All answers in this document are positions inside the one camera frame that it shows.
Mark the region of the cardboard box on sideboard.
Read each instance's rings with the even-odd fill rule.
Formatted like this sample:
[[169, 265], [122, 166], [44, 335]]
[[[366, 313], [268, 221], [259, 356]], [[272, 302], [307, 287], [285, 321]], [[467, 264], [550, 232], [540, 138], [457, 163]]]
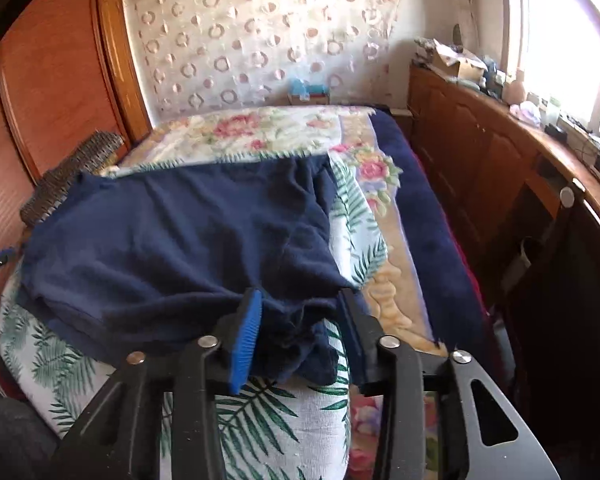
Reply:
[[470, 51], [463, 49], [456, 52], [446, 44], [434, 40], [432, 65], [446, 76], [466, 79], [478, 84], [488, 69], [486, 63]]

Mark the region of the white circle-patterned curtain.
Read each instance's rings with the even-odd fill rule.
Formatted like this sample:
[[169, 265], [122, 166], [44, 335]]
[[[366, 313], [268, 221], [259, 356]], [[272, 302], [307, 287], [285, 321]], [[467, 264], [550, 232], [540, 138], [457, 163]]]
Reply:
[[152, 122], [283, 103], [406, 104], [422, 0], [124, 0]]

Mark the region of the wooden sideboard cabinet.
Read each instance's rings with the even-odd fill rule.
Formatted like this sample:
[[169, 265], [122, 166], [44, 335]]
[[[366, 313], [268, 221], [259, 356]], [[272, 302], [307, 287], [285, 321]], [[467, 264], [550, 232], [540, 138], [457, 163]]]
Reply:
[[407, 105], [412, 147], [487, 306], [500, 298], [520, 242], [540, 236], [556, 217], [563, 184], [580, 180], [585, 211], [600, 235], [600, 183], [570, 148], [418, 65], [410, 68]]

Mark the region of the navy blue printed t-shirt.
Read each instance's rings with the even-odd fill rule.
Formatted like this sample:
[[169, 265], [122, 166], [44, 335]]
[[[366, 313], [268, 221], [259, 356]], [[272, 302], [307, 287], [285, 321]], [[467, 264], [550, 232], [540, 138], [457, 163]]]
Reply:
[[81, 174], [36, 226], [17, 301], [86, 356], [168, 354], [262, 292], [250, 372], [332, 384], [326, 323], [348, 287], [329, 249], [337, 196], [325, 155]]

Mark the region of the pink bottle on sideboard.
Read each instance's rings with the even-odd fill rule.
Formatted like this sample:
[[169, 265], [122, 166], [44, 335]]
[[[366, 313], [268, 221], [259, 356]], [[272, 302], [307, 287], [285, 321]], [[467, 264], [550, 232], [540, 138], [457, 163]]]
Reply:
[[516, 70], [513, 78], [507, 78], [503, 87], [502, 99], [507, 105], [519, 105], [527, 99], [527, 90], [524, 85], [526, 74], [521, 68]]

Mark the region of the navy blue blanket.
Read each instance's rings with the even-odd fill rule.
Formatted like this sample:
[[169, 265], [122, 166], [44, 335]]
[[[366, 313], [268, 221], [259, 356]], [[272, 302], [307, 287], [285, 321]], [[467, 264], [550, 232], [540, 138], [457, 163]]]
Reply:
[[370, 116], [381, 151], [402, 170], [396, 206], [424, 295], [434, 341], [466, 350], [483, 363], [489, 327], [479, 286], [457, 245], [417, 156], [388, 110]]

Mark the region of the wooden wardrobe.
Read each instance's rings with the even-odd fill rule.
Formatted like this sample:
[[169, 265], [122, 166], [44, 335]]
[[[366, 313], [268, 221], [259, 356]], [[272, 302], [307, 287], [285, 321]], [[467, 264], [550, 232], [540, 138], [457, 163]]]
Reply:
[[122, 0], [32, 0], [0, 40], [0, 249], [47, 170], [98, 130], [150, 129]]

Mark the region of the floral bedspread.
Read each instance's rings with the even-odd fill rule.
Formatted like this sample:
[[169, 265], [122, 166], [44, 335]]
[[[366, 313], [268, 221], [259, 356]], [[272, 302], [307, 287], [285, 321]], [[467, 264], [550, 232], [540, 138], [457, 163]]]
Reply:
[[416, 172], [379, 110], [262, 107], [38, 192], [0, 300], [35, 477], [343, 478], [349, 312], [432, 348], [398, 207]]

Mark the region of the window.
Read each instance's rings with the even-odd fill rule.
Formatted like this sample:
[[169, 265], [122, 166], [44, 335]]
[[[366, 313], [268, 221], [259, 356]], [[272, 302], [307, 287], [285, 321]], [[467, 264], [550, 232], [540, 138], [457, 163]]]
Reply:
[[600, 136], [600, 0], [507, 0], [527, 90]]

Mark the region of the blue tissue box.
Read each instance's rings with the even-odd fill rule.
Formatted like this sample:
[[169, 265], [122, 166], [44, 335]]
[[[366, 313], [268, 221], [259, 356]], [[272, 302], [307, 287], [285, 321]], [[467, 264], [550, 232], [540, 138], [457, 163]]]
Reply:
[[328, 105], [330, 91], [326, 84], [310, 84], [302, 79], [291, 81], [287, 98], [290, 105]]

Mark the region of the navy patterned fabric storage bag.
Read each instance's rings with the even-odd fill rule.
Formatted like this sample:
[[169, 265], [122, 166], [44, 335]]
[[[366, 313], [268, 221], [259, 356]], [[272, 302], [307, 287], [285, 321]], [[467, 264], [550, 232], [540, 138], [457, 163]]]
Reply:
[[67, 198], [69, 188], [80, 174], [97, 174], [118, 160], [124, 145], [120, 134], [95, 131], [58, 166], [47, 170], [27, 203], [20, 208], [22, 222], [33, 228], [48, 218]]

